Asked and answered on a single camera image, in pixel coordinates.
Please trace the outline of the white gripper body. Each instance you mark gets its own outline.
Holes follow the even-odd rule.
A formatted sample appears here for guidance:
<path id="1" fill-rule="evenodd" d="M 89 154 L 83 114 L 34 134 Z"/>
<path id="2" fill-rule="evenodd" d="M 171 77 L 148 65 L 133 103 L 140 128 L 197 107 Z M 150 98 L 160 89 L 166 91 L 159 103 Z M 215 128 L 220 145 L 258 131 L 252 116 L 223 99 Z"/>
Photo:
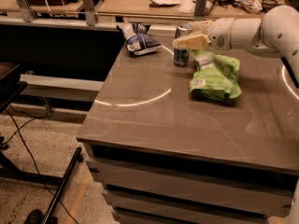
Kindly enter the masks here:
<path id="1" fill-rule="evenodd" d="M 235 18 L 221 18 L 207 27 L 207 34 L 213 49 L 227 50 L 231 48 L 231 33 Z"/>

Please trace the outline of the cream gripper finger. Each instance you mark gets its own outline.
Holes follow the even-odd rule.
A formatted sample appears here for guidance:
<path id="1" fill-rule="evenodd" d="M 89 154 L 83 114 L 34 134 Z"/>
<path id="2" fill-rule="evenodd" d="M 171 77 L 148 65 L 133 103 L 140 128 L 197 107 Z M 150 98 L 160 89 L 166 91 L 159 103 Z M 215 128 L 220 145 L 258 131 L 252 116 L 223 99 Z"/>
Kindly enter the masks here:
<path id="1" fill-rule="evenodd" d="M 192 27 L 193 32 L 200 32 L 202 34 L 207 33 L 207 27 L 212 23 L 212 21 L 191 21 L 189 25 Z"/>
<path id="2" fill-rule="evenodd" d="M 175 38 L 172 45 L 175 49 L 205 49 L 211 40 L 208 35 L 203 34 L 199 31 L 190 33 L 188 35 Z"/>

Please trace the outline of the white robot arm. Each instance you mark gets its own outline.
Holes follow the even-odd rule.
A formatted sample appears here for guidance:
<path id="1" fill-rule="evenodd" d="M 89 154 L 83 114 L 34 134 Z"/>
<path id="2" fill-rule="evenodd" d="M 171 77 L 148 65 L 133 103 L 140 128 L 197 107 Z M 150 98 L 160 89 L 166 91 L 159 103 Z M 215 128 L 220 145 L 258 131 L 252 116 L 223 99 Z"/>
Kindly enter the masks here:
<path id="1" fill-rule="evenodd" d="M 289 6 L 270 9 L 263 18 L 221 18 L 185 24 L 185 35 L 176 37 L 174 49 L 187 50 L 197 62 L 190 88 L 207 98 L 232 99 L 240 95 L 239 62 L 206 52 L 242 49 L 253 55 L 280 58 L 294 84 L 299 82 L 299 13 Z"/>

